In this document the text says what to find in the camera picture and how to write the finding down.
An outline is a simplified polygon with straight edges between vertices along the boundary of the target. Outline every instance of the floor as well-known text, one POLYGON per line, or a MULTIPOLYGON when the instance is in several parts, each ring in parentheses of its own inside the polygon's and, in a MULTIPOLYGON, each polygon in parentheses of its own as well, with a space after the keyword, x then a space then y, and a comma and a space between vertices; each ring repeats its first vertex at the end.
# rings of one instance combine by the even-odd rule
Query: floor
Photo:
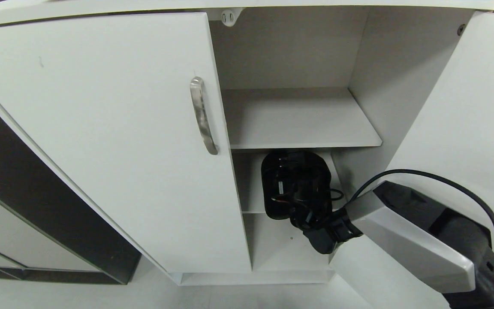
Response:
POLYGON ((371 309, 341 277, 329 284, 179 287, 145 258, 127 286, 0 279, 0 309, 371 309))

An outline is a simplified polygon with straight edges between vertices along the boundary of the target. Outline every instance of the cabinet top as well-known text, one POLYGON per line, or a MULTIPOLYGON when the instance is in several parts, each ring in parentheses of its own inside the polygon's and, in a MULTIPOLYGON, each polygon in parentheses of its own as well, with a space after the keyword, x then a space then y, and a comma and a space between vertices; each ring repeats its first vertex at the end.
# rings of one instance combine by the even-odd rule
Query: cabinet top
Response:
POLYGON ((0 2, 0 25, 108 12, 255 6, 441 6, 494 10, 494 0, 6 0, 0 2))

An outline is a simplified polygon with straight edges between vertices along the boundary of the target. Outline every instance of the wire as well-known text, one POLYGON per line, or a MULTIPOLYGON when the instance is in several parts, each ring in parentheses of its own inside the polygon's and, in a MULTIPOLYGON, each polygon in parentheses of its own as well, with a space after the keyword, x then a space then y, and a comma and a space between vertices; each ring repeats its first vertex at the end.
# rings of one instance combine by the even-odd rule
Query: wire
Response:
POLYGON ((493 226, 494 226, 494 212, 493 210, 487 205, 479 196, 475 195, 474 192, 468 190, 468 188, 465 188, 461 186, 460 184, 457 184, 456 182, 453 182, 447 178, 443 178, 441 176, 427 173, 427 172, 422 172, 420 170, 387 170, 384 171, 380 174, 377 174, 376 176, 373 176, 373 178, 369 179, 368 182, 365 182, 359 189, 352 195, 352 198, 349 200, 349 202, 355 200, 358 198, 359 194, 365 190, 370 184, 372 184, 375 180, 378 178, 381 178, 382 176, 390 175, 390 174, 414 174, 414 175, 419 175, 419 176, 425 176, 428 178, 432 178, 437 180, 438 182, 443 182, 444 184, 448 184, 449 186, 456 188, 460 192, 463 192, 465 195, 468 195, 472 200, 474 200, 476 203, 478 203, 479 206, 482 207, 482 209, 488 214, 489 219, 491 220, 493 226))
POLYGON ((329 191, 340 194, 339 197, 333 197, 333 198, 331 198, 331 201, 338 201, 338 200, 341 200, 344 197, 344 193, 342 191, 340 191, 340 190, 337 190, 335 188, 330 188, 329 191))

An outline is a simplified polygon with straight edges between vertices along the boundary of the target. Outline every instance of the metal door handle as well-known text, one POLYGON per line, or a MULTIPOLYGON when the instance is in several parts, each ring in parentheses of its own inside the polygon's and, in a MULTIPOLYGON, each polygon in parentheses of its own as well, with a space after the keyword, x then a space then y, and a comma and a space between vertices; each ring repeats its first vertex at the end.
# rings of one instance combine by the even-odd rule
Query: metal door handle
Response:
POLYGON ((190 82, 190 93, 192 94, 192 103, 194 104, 194 112, 198 121, 199 132, 202 134, 203 143, 207 151, 212 154, 218 154, 218 150, 209 129, 207 113, 205 112, 205 104, 203 102, 203 79, 194 77, 190 82))

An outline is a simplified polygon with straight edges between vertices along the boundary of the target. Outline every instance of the open cabinet door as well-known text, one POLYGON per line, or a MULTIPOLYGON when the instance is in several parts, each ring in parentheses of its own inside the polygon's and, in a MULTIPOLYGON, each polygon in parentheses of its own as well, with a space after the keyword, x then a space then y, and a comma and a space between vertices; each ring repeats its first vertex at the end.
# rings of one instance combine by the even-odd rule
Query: open cabinet door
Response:
POLYGON ((205 13, 0 27, 0 116, 167 272, 251 270, 205 13))
MULTIPOLYGON (((449 178, 494 210, 493 13, 476 12, 470 20, 387 170, 396 168, 449 178)), ((420 176, 396 174, 387 180, 411 186, 493 230, 483 210, 453 188, 420 176)), ((376 308, 448 307, 366 237, 339 248, 331 265, 376 308)))

